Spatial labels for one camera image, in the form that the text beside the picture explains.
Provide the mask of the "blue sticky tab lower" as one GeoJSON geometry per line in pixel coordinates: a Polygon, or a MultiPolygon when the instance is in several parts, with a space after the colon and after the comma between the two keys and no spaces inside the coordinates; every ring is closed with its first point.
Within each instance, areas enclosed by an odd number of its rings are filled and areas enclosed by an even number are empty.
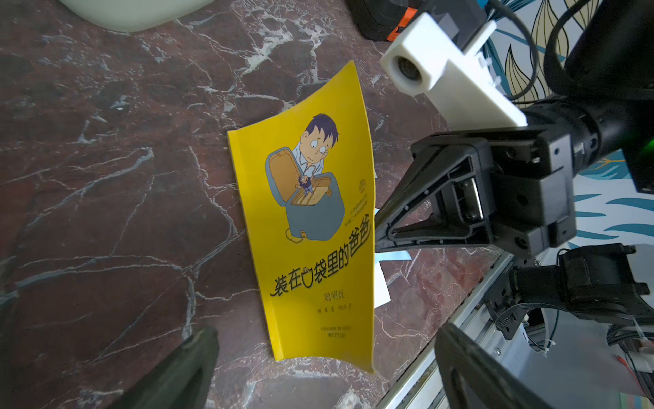
{"type": "Polygon", "coordinates": [[[379,262],[374,266],[374,308],[379,308],[391,301],[388,285],[379,262]]]}

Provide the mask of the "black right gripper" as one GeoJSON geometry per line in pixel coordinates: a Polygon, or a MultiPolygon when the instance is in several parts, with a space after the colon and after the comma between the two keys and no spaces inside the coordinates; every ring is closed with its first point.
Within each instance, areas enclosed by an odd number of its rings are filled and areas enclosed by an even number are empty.
{"type": "Polygon", "coordinates": [[[494,244],[529,258],[563,245],[577,234],[572,141],[561,126],[535,125],[415,142],[414,162],[376,213],[375,251],[494,244]]]}

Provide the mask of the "yellow children's book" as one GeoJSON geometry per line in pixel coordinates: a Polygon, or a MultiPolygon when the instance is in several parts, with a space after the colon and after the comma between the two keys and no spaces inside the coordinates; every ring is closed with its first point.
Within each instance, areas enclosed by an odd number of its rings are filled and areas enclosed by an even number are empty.
{"type": "Polygon", "coordinates": [[[372,372],[376,182],[355,64],[228,143],[274,358],[372,372]]]}

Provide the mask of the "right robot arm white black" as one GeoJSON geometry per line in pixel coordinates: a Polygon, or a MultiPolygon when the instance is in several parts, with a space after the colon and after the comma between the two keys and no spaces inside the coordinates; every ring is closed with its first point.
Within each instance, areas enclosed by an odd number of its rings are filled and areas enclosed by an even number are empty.
{"type": "Polygon", "coordinates": [[[459,49],[429,15],[393,42],[383,66],[398,89],[426,94],[451,126],[413,161],[375,219],[378,252],[495,245],[522,259],[577,235],[574,177],[623,151],[635,188],[653,191],[653,4],[604,1],[570,57],[541,62],[552,95],[516,107],[485,79],[478,42],[459,49]]]}

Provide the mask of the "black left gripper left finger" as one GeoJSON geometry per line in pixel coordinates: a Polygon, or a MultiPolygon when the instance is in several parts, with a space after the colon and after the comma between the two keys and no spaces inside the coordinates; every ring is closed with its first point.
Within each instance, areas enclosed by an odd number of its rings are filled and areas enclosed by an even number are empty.
{"type": "Polygon", "coordinates": [[[216,328],[201,328],[112,403],[111,407],[205,407],[219,351],[216,328]]]}

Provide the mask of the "white bin green bag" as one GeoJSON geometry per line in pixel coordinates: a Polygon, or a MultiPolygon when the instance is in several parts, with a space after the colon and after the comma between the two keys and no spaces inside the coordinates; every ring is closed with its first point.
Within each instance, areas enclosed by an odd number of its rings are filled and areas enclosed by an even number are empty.
{"type": "Polygon", "coordinates": [[[80,18],[116,32],[141,32],[184,17],[212,0],[61,0],[80,18]]]}

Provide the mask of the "black plastic tool case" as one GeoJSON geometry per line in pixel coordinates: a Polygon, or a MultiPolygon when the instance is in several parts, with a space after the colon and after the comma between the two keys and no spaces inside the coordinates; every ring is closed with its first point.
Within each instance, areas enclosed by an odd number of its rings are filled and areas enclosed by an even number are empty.
{"type": "Polygon", "coordinates": [[[359,32],[375,42],[393,42],[425,3],[418,0],[346,0],[359,32]]]}

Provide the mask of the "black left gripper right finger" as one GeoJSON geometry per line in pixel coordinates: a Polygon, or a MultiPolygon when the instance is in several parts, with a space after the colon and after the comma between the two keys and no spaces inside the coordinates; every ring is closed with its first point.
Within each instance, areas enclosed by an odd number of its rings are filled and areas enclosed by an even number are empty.
{"type": "Polygon", "coordinates": [[[434,352],[451,408],[549,408],[456,325],[443,325],[434,352]]]}

